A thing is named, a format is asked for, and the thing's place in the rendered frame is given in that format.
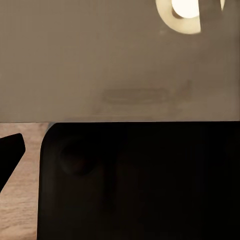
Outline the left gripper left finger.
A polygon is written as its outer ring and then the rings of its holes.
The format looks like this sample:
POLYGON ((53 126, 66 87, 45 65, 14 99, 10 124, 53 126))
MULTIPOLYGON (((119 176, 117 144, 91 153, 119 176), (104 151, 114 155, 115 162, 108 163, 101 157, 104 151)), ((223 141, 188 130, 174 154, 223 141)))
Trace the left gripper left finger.
POLYGON ((0 192, 26 152, 21 133, 0 138, 0 192))

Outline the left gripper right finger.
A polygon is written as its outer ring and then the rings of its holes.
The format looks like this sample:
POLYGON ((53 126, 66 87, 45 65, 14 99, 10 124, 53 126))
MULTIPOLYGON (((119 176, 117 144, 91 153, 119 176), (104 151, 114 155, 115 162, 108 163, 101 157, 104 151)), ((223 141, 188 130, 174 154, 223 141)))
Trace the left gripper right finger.
POLYGON ((240 172, 240 134, 229 133, 226 143, 225 152, 240 172))

